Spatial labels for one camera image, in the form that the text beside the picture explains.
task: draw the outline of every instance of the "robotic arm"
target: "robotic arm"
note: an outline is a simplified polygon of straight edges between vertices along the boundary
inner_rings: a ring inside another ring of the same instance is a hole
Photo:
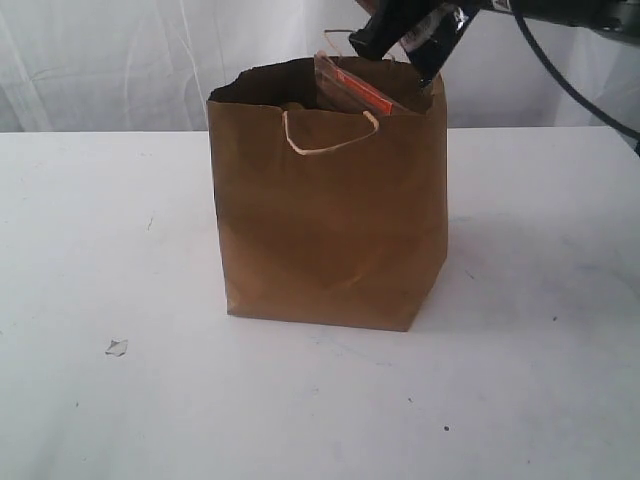
[[[613,40],[640,45],[640,0],[356,1],[372,15],[363,29],[349,37],[358,55],[380,60],[400,42],[425,84],[440,71],[480,10],[511,14],[538,59],[574,100],[604,123],[640,142],[640,133],[608,116],[564,79],[524,21],[527,17],[584,27]]]

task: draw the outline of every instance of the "brown paper bag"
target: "brown paper bag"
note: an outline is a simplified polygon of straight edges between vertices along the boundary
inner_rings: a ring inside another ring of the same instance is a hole
[[[406,331],[447,254],[444,87],[425,95],[408,64],[339,62],[418,115],[314,109],[313,59],[254,68],[211,95],[228,310]],[[307,109],[285,114],[288,102]]]

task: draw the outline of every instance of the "small debris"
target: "small debris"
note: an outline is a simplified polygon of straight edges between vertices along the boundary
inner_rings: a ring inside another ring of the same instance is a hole
[[[107,351],[104,353],[107,355],[113,355],[114,357],[121,357],[122,355],[127,353],[128,346],[129,340],[123,340],[121,342],[111,340],[111,345],[109,345],[109,348],[107,348]]]

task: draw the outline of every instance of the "white tabletop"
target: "white tabletop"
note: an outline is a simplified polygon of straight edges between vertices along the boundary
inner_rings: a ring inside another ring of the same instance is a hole
[[[0,135],[0,478],[638,478],[640,159],[449,145],[450,258],[399,334],[225,314],[206,133]]]

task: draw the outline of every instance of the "white backdrop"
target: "white backdrop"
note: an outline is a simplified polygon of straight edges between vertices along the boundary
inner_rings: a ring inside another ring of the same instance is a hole
[[[0,0],[0,131],[205,129],[213,88],[365,21],[352,0]],[[531,24],[585,94],[640,127],[640,49]],[[481,14],[444,75],[451,126],[592,122],[508,16]]]

